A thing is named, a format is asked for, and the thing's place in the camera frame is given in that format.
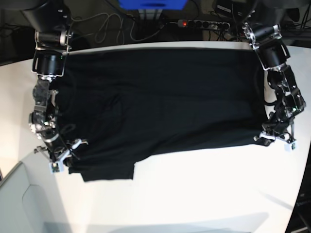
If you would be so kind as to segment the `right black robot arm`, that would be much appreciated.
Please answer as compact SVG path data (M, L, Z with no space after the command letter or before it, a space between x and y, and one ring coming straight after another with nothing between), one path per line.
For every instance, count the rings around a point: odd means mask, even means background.
M33 88L35 105L29 115L29 127L45 144L35 151L47 156L50 171L56 173L63 171L64 160L83 142L82 139L64 141L56 122L59 92L50 88L65 73L73 37L71 12L62 0L27 0L21 11L35 29L32 72L37 75L37 82Z

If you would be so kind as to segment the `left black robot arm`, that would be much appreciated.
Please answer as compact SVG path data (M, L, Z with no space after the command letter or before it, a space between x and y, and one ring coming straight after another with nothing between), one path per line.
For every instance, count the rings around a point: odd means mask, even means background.
M304 111L306 103L287 64L290 53L282 40L280 23L287 9L306 3L305 0L247 0L239 22L263 70L268 73L268 85L276 95L274 102L265 103L273 106L274 111L254 139L263 139L268 144L280 140L288 151L297 147L294 119Z

